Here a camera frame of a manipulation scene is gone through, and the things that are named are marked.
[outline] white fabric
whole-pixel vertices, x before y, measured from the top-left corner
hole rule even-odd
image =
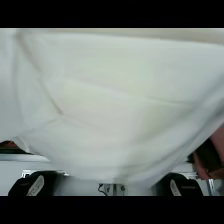
[[[223,40],[215,29],[1,29],[0,141],[82,179],[150,186],[224,122]]]

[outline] cable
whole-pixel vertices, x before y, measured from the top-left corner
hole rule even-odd
[[[108,196],[104,191],[101,191],[101,190],[100,190],[100,188],[101,188],[102,186],[103,186],[103,184],[99,184],[98,191],[101,192],[101,193],[103,193],[105,196]]]

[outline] white cloth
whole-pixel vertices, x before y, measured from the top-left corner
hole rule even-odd
[[[1,29],[0,141],[153,185],[224,122],[223,44],[220,29]]]

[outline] blurry white sheet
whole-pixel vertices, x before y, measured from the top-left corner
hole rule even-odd
[[[153,185],[224,122],[223,44],[215,29],[1,29],[0,141]]]

